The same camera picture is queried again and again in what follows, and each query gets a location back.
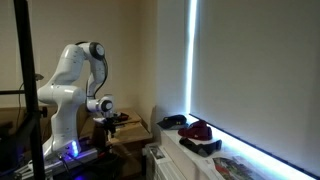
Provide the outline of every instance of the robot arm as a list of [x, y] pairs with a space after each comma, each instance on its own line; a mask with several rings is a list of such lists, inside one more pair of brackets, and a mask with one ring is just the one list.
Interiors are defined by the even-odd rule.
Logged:
[[91, 74], [86, 87], [86, 107], [90, 112], [101, 112], [105, 118], [108, 118], [107, 112], [113, 108], [113, 102], [107, 96], [101, 99], [96, 99], [95, 97], [96, 92], [106, 81], [108, 74], [104, 48], [99, 43], [83, 43], [79, 46], [83, 48], [91, 68]]
[[[71, 85], [76, 81], [83, 62], [89, 60], [91, 74], [87, 83], [87, 92]], [[104, 49], [99, 43], [81, 43], [67, 45], [64, 49], [57, 69], [47, 84], [38, 90], [38, 98], [46, 104], [56, 104], [58, 110], [51, 118], [52, 135], [43, 144], [45, 159], [57, 154], [77, 156], [81, 151], [78, 142], [76, 115], [78, 107], [86, 102], [91, 112], [107, 112], [112, 102], [105, 98], [95, 99], [96, 86], [103, 85], [107, 76]]]

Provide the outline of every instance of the window blind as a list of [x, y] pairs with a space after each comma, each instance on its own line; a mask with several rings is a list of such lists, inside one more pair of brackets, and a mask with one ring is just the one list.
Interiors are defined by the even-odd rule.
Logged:
[[320, 1], [201, 0], [190, 113], [320, 175]]

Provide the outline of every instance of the black object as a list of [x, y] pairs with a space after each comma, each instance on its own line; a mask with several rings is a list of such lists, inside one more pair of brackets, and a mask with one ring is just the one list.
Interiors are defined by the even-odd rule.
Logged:
[[116, 115], [112, 117], [114, 123], [121, 123], [129, 119], [129, 115], [125, 113], [120, 113], [120, 115]]
[[202, 157], [208, 157], [212, 153], [221, 150], [222, 141], [218, 140], [211, 144], [198, 144], [196, 145], [194, 142], [190, 141], [188, 138], [182, 137], [179, 143], [192, 152], [199, 154]]
[[27, 142], [28, 137], [30, 137], [31, 155], [34, 162], [34, 178], [45, 179], [39, 121], [40, 111], [38, 107], [38, 97], [35, 82], [28, 2], [26, 0], [14, 0], [14, 8], [25, 90], [5, 91], [4, 93], [0, 94], [21, 94], [24, 92], [27, 113], [16, 134], [10, 136], [10, 138], [6, 140], [1, 141], [0, 162], [4, 163], [3, 159], [6, 158], [7, 153], [11, 154], [12, 156], [18, 156], [20, 152], [18, 152], [17, 147]]
[[48, 108], [47, 107], [42, 107], [42, 111], [40, 111], [42, 117], [48, 117]]
[[103, 121], [103, 129], [106, 131], [106, 135], [108, 137], [109, 131], [111, 133], [111, 137], [114, 137], [114, 133], [116, 133], [116, 126], [114, 125], [112, 118], [107, 118]]
[[96, 59], [99, 60], [99, 61], [102, 61], [103, 58], [104, 58], [104, 54], [101, 55], [101, 54], [98, 53], [98, 51], [97, 51], [97, 46], [98, 46], [98, 45], [102, 46], [101, 44], [99, 44], [99, 43], [97, 43], [97, 42], [92, 42], [92, 43], [90, 43], [90, 45], [89, 45], [89, 51], [90, 51], [90, 53], [92, 54], [92, 56], [93, 56], [94, 58], [96, 58]]
[[102, 103], [101, 103], [101, 110], [103, 111], [103, 112], [107, 112], [108, 110], [110, 110], [109, 108], [108, 108], [108, 104], [112, 104], [112, 102], [110, 101], [110, 100], [104, 100]]
[[187, 118], [184, 115], [178, 114], [163, 118], [162, 121], [157, 124], [163, 129], [169, 129], [175, 125], [185, 125]]

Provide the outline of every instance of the cable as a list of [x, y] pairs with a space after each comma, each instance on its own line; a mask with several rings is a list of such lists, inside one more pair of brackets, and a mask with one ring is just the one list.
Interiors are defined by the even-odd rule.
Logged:
[[71, 175], [71, 173], [70, 173], [70, 170], [69, 170], [68, 164], [66, 163], [66, 161], [63, 159], [63, 157], [62, 157], [62, 156], [58, 156], [58, 158], [59, 158], [59, 160], [62, 162], [62, 164], [63, 164], [64, 168], [66, 169], [66, 171], [67, 171], [67, 173], [68, 173], [69, 178], [72, 180], [73, 178], [72, 178], [72, 175]]
[[106, 58], [103, 58], [103, 63], [104, 63], [104, 70], [105, 70], [105, 75], [104, 75], [104, 80], [103, 82], [100, 84], [100, 86], [97, 88], [97, 90], [94, 92], [93, 97], [96, 98], [96, 93], [99, 91], [99, 89], [104, 85], [104, 83], [106, 82], [107, 78], [108, 78], [108, 63]]
[[80, 42], [77, 42], [75, 45], [80, 45], [80, 44], [83, 44], [83, 43], [87, 43], [88, 41], [80, 41]]
[[81, 162], [79, 159], [77, 159], [76, 157], [74, 157], [74, 156], [72, 156], [71, 154], [68, 154], [67, 153], [67, 155], [71, 158], [71, 159], [73, 159], [74, 161], [76, 161], [76, 162], [78, 162], [79, 164], [81, 164], [82, 166], [87, 166], [85, 163], [83, 163], [83, 162]]
[[16, 120], [16, 132], [18, 131], [18, 123], [19, 123], [20, 110], [21, 110], [20, 93], [19, 93], [19, 95], [18, 95], [18, 102], [19, 102], [19, 112], [18, 112], [18, 117], [17, 117], [17, 120]]

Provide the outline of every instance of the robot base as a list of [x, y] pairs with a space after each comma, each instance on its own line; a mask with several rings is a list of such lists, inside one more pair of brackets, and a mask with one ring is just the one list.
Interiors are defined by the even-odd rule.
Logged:
[[[98, 153], [96, 149], [90, 149], [84, 152], [81, 152], [77, 160], [79, 160], [82, 163], [86, 163], [89, 161], [92, 161], [98, 157]], [[75, 168], [80, 164], [80, 162], [77, 162], [77, 160], [74, 160], [70, 157], [66, 157], [65, 161], [68, 165], [69, 169]], [[57, 161], [52, 164], [46, 164], [45, 165], [45, 174], [46, 174], [46, 179], [52, 179], [54, 175], [60, 174], [62, 172], [66, 171], [63, 162], [62, 161]], [[30, 170], [30, 165], [25, 165], [22, 168], [18, 169], [15, 171], [16, 177], [15, 179], [21, 179], [21, 180], [32, 180], [33, 178], [33, 171]]]

